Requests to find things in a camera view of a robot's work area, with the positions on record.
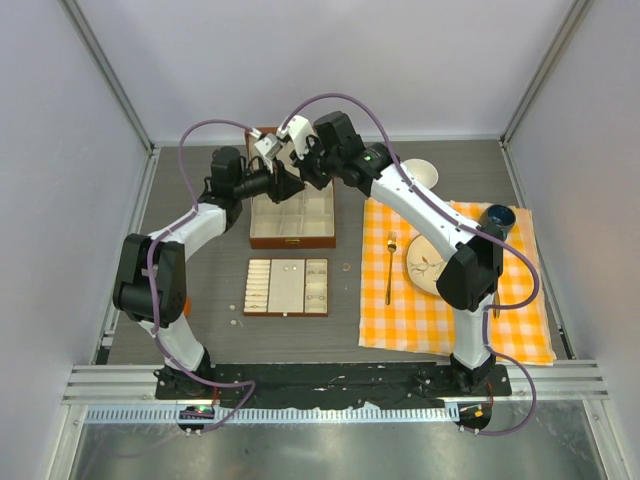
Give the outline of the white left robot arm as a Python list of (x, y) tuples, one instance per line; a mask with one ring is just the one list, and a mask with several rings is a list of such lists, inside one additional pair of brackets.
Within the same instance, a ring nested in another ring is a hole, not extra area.
[(114, 306), (156, 343), (165, 360), (158, 376), (176, 381), (190, 398), (205, 397), (216, 383), (209, 353), (186, 319), (187, 260), (236, 223), (245, 199), (265, 194), (279, 203), (304, 189), (282, 161), (271, 166), (259, 161), (252, 169), (238, 149), (221, 147), (213, 152), (204, 190), (188, 213), (150, 235), (125, 238)]

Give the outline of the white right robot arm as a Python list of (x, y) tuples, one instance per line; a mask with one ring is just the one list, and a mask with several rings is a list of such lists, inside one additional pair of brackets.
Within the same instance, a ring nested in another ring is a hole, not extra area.
[(315, 122), (293, 115), (283, 122), (279, 134), (292, 142), (293, 164), (304, 180), (321, 188), (333, 178), (341, 179), (391, 208), (436, 249), (445, 263), (436, 289), (454, 318), (451, 382), (462, 394), (477, 393), (495, 365), (484, 338), (482, 309), (493, 302), (503, 270), (498, 230), (479, 229), (432, 192), (420, 190), (390, 148), (383, 143), (365, 144), (341, 111)]

